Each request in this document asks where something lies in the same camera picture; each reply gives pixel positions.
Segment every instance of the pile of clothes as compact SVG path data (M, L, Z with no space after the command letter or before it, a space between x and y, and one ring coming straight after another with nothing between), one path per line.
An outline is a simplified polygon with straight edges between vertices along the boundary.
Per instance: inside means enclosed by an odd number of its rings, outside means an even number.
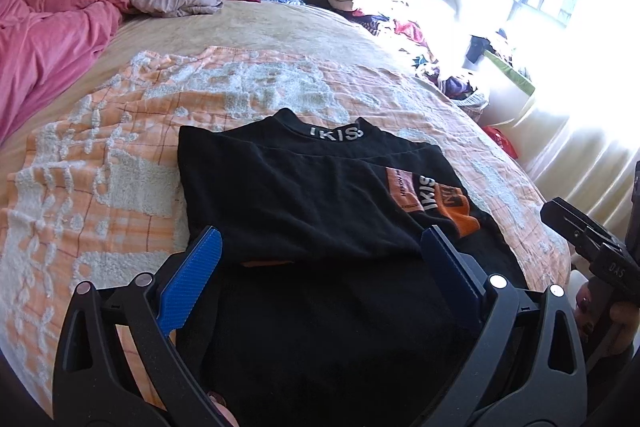
M431 55L420 26L410 20L405 0L329 0L329 4L345 19L363 26L372 35L404 36L425 47Z

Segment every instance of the beige bed sheet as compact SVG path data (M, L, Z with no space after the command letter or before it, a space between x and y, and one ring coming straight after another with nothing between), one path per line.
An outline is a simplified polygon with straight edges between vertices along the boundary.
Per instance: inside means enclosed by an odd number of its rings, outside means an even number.
M203 53L209 45L239 49ZM153 52L137 55L142 50ZM529 286L563 283L568 248L540 223L539 192L449 100L403 71L399 58L359 26L310 7L227 2L210 16L136 19L123 26L92 70L0 150L4 176L20 171L28 144L26 168L8 184L12 210L0 210L0 248L14 230L6 243L14 245L12 251L0 254L0 346L39 403L50 410L53 356L77 279L89 278L98 287L124 284L132 274L159 266L173 247L184 247L186 235L178 232L186 229L177 217L184 208L175 208L184 200L163 188L179 191L179 125L225 130L274 112L269 96L252 99L271 74L311 86L297 99L315 104L311 111L300 108L307 121L334 126L364 116L399 136L438 143L472 199L495 217ZM240 91L234 90L238 83ZM277 103L293 100L284 87ZM89 92L72 115L61 118ZM232 114L229 99L236 94L247 97L248 112ZM58 123L26 139L52 121ZM98 174L104 158L110 167ZM147 188L135 194L141 165ZM114 180L120 180L114 183L117 204L102 197ZM147 200L156 184L157 194ZM3 186L2 206L6 195ZM140 361L129 337L125 346L138 376ZM150 396L151 386L141 379Z

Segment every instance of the pink blanket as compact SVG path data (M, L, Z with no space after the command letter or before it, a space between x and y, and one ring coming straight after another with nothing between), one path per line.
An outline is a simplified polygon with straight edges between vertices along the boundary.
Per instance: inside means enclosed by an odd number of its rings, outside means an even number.
M129 0L0 0L0 144L89 70Z

